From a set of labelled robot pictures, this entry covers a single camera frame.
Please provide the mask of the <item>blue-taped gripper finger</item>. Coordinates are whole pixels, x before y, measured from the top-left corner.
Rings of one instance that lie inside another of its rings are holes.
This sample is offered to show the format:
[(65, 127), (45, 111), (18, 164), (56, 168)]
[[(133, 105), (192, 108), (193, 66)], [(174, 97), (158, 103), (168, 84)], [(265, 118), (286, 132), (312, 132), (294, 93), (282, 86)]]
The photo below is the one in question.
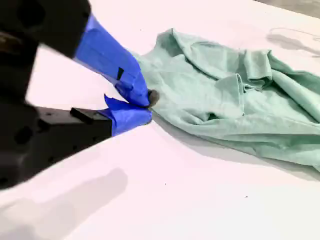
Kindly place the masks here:
[(129, 103), (151, 108), (159, 93), (147, 87), (140, 65), (97, 20), (87, 0), (57, 1), (57, 51), (109, 80)]
[(37, 163), (43, 170), (104, 140), (148, 124), (144, 107), (105, 97), (106, 109), (38, 108)]

